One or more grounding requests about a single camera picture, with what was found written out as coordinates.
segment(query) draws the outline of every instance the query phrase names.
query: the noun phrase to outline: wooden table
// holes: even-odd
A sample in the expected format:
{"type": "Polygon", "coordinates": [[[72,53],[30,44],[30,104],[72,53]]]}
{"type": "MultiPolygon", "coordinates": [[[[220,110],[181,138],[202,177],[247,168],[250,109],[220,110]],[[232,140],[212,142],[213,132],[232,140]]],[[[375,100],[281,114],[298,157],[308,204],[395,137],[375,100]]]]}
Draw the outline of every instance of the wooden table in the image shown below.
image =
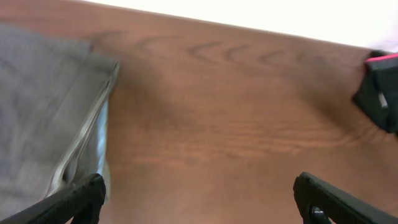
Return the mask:
{"type": "Polygon", "coordinates": [[[368,50],[81,2],[0,19],[121,59],[101,223],[301,223],[302,171],[398,215],[397,139],[351,102],[368,50]]]}

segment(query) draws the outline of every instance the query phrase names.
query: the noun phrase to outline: white background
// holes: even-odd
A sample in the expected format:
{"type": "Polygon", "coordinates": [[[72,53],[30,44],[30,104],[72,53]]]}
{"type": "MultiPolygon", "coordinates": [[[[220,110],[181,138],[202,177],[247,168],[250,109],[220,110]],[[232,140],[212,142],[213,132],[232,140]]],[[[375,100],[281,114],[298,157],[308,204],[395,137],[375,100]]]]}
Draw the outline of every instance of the white background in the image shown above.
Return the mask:
{"type": "Polygon", "coordinates": [[[88,0],[398,51],[398,0],[88,0]]]}

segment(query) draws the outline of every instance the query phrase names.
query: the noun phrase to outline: wood grain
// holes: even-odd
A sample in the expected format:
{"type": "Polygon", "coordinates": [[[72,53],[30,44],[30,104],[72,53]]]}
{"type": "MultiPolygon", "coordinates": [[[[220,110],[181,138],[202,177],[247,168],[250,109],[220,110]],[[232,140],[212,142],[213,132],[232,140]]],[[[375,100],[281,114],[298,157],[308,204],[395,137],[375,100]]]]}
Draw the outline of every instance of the wood grain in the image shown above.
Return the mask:
{"type": "Polygon", "coordinates": [[[302,171],[398,215],[397,140],[351,102],[365,49],[81,2],[0,21],[121,59],[101,223],[301,223],[302,171]]]}

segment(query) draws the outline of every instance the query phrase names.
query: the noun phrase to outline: black plastic object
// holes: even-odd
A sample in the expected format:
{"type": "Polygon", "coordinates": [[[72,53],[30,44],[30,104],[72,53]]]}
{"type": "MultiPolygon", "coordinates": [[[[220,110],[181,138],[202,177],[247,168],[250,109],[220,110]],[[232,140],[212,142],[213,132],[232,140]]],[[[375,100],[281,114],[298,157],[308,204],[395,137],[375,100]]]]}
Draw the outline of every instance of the black plastic object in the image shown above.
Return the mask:
{"type": "Polygon", "coordinates": [[[398,223],[398,218],[306,172],[296,178],[293,190],[304,224],[329,224],[330,219],[337,224],[398,223]]]}
{"type": "Polygon", "coordinates": [[[372,51],[353,101],[381,129],[398,133],[398,54],[372,51]]]}
{"type": "Polygon", "coordinates": [[[0,224],[95,224],[105,200],[101,175],[90,176],[69,185],[43,201],[3,220],[0,224]]]}

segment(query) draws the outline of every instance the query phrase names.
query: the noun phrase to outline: red stripe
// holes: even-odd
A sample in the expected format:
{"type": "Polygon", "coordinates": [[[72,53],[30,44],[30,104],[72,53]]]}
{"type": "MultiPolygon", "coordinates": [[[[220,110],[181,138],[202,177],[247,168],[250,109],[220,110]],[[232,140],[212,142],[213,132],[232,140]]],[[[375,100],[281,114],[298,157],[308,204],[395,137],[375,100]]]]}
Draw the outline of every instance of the red stripe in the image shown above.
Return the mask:
{"type": "Polygon", "coordinates": [[[369,58],[366,60],[366,62],[374,62],[374,61],[385,60],[385,59],[394,58],[394,57],[398,57],[398,54],[386,55],[386,56],[376,57],[376,58],[369,58]]]}

